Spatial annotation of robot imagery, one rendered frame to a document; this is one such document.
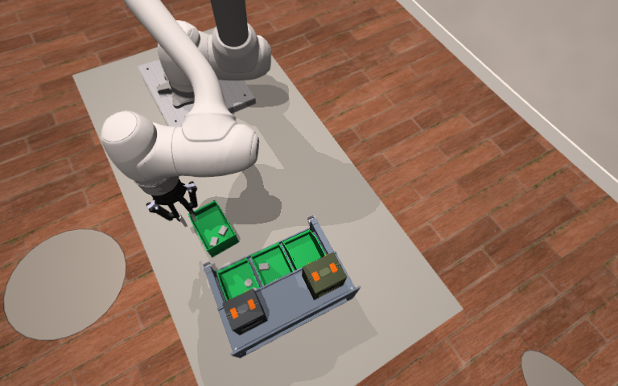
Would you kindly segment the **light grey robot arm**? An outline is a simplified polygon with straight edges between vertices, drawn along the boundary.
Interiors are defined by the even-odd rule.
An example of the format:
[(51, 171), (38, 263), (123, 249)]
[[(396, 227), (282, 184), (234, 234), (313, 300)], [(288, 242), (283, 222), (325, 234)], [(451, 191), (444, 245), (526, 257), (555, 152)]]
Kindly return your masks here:
[(247, 23), (245, 0), (210, 0), (212, 35), (175, 20), (160, 0), (123, 1), (158, 42), (167, 81), (156, 87), (158, 94), (171, 94), (176, 109), (194, 105), (182, 127), (131, 111), (108, 117), (101, 142), (113, 164), (157, 196), (172, 191), (179, 176), (224, 176), (255, 164), (259, 137), (237, 124), (219, 82), (254, 80), (270, 70), (270, 45)]

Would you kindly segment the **grey metal shelf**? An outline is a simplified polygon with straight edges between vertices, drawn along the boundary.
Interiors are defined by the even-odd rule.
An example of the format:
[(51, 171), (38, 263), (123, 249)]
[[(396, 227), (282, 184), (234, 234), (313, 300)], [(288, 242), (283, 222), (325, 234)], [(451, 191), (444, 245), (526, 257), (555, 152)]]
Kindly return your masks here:
[[(202, 268), (206, 273), (209, 285), (212, 289), (213, 296), (216, 300), (216, 304), (218, 307), (217, 310), (219, 311), (220, 318), (223, 322), (226, 334), (229, 339), (229, 343), (233, 350), (233, 352), (230, 353), (231, 356), (242, 358), (245, 355), (248, 355), (249, 353), (257, 350), (258, 348), (265, 346), (267, 343), (274, 341), (275, 339), (289, 333), (290, 331), (302, 326), (303, 324), (310, 322), (311, 320), (319, 317), (320, 315), (325, 314), (328, 311), (336, 308), (337, 306), (340, 306), (347, 301), (353, 299), (358, 290), (361, 288), (360, 286), (355, 288), (355, 286), (353, 285), (348, 273), (346, 272), (343, 264), (337, 256), (336, 251), (333, 251), (327, 237), (323, 233), (323, 230), (320, 227), (315, 215), (308, 216), (307, 220), (310, 223), (309, 228), (302, 230), (301, 232), (298, 232), (283, 240), (280, 240), (279, 244), (282, 246), (282, 249), (286, 254), (282, 242), (310, 229), (318, 239), (326, 255), (328, 255), (329, 253), (335, 253), (338, 262), (340, 262), (341, 267), (347, 276), (344, 285), (314, 300), (311, 296), (309, 289), (307, 288), (305, 281), (303, 280), (303, 267), (295, 270), (287, 254), (286, 256), (294, 271), (288, 273), (283, 277), (280, 277), (275, 281), (270, 282), (269, 284), (263, 285), (250, 255), (255, 254), (265, 248), (268, 248), (269, 246), (255, 253), (252, 253), (246, 257), (249, 260), (250, 266), (257, 279), (257, 283), (260, 286), (260, 288), (254, 291), (256, 292), (260, 303), (262, 304), (268, 321), (254, 327), (253, 329), (245, 332), (242, 335), (238, 335), (232, 331), (229, 320), (226, 317), (225, 309), (222, 305), (222, 303), (226, 302), (226, 300), (220, 287), (216, 271), (218, 272), (220, 269), (228, 267), (238, 261), (245, 259), (246, 257), (243, 257), (238, 261), (234, 261), (233, 263), (215, 271), (213, 270), (209, 261), (202, 264)], [(266, 340), (266, 337), (271, 339)]]

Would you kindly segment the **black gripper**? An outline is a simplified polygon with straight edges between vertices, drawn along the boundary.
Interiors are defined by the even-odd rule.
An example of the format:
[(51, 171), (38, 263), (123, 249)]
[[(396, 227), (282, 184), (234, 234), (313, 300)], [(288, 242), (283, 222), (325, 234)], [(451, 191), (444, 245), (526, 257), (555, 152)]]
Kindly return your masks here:
[[(190, 203), (184, 198), (186, 191), (188, 191), (190, 201), (191, 201)], [(184, 183), (181, 183), (181, 181), (179, 180), (177, 185), (172, 191), (169, 191), (164, 195), (158, 195), (158, 196), (152, 195), (152, 197), (154, 197), (153, 199), (154, 201), (152, 203), (150, 202), (147, 203), (146, 206), (149, 212), (156, 213), (169, 221), (172, 221), (174, 218), (176, 218), (179, 222), (181, 221), (184, 227), (187, 227), (187, 224), (184, 218), (180, 215), (178, 210), (176, 211), (173, 204), (179, 201), (187, 209), (190, 216), (196, 222), (197, 219), (194, 215), (195, 212), (193, 211), (193, 208), (198, 207), (196, 191), (197, 191), (197, 187), (193, 181), (185, 185)], [(166, 203), (160, 203), (160, 202), (166, 202)], [(159, 205), (168, 205), (168, 207), (171, 209), (172, 212), (169, 212), (168, 210), (166, 210), (165, 208)]]

